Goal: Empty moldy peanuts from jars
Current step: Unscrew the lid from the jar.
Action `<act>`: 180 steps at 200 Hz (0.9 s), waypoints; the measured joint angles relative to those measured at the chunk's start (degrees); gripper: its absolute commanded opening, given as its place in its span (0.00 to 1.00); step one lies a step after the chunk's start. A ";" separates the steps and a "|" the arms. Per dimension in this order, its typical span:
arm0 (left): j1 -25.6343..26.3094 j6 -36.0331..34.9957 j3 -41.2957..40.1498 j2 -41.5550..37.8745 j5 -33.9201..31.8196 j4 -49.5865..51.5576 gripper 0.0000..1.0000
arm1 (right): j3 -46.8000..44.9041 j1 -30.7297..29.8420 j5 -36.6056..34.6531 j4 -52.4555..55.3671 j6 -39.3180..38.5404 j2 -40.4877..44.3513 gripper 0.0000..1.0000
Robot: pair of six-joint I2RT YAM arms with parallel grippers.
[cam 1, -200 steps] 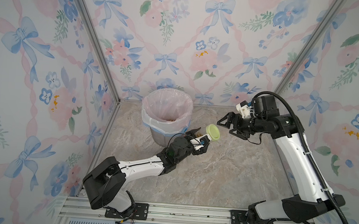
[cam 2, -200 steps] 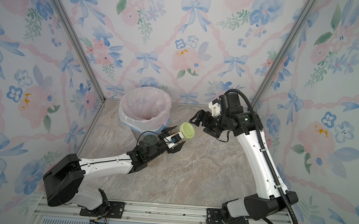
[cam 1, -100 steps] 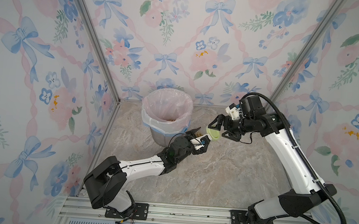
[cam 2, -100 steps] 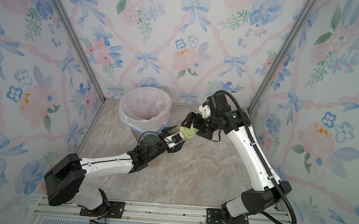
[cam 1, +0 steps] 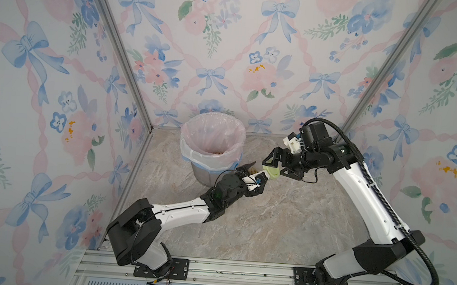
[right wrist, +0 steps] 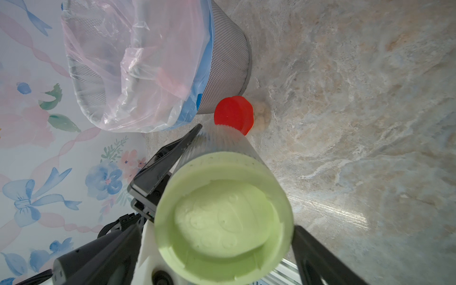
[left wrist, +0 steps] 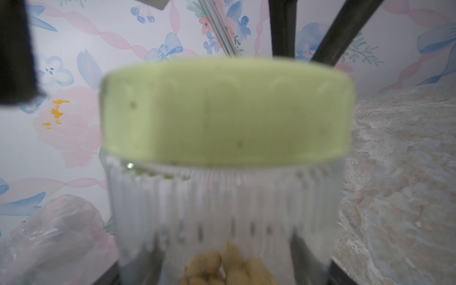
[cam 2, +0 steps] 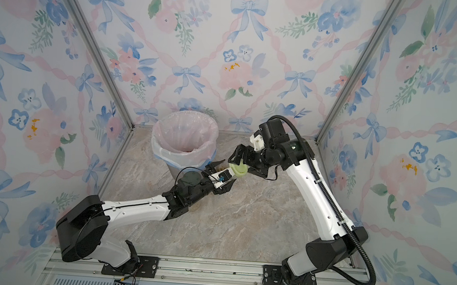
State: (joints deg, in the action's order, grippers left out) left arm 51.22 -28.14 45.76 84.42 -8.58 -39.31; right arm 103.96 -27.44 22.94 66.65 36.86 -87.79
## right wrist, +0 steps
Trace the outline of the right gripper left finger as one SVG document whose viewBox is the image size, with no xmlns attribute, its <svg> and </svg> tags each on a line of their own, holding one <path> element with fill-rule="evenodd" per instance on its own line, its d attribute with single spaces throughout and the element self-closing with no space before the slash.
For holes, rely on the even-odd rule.
<svg viewBox="0 0 456 285">
<path fill-rule="evenodd" d="M 62 256 L 63 285 L 130 285 L 142 228 L 116 230 Z"/>
</svg>

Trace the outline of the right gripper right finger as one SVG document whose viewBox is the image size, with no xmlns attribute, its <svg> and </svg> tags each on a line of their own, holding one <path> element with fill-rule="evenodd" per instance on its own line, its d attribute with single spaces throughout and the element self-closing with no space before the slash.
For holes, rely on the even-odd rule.
<svg viewBox="0 0 456 285">
<path fill-rule="evenodd" d="M 292 249 L 304 285 L 367 285 L 303 227 L 294 227 Z"/>
</svg>

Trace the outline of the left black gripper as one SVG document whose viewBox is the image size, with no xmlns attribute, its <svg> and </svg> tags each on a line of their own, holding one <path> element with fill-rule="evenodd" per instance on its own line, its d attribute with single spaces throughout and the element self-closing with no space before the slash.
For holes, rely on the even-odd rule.
<svg viewBox="0 0 456 285">
<path fill-rule="evenodd" d="M 128 185 L 127 192 L 133 197 L 131 207 L 152 223 L 154 223 L 160 199 L 171 178 L 171 168 L 183 156 L 202 127 L 198 123 L 182 138 L 160 148 Z"/>
</svg>

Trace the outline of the green lid jar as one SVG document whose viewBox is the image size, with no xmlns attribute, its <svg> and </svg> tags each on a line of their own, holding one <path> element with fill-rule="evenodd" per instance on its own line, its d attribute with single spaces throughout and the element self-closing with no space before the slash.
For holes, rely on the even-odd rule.
<svg viewBox="0 0 456 285">
<path fill-rule="evenodd" d="M 288 253 L 292 207 L 246 136 L 202 128 L 180 158 L 154 218 L 167 265 L 196 285 L 247 285 Z"/>
</svg>

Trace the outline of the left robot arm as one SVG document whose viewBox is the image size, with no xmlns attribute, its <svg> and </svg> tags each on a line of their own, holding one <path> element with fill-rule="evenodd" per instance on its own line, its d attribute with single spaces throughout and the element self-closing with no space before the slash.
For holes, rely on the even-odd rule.
<svg viewBox="0 0 456 285">
<path fill-rule="evenodd" d="M 186 285 L 161 257 L 153 237 L 157 206 L 171 169 L 202 126 L 162 147 L 129 184 L 133 214 L 105 226 L 96 240 L 60 256 L 25 285 Z"/>
</svg>

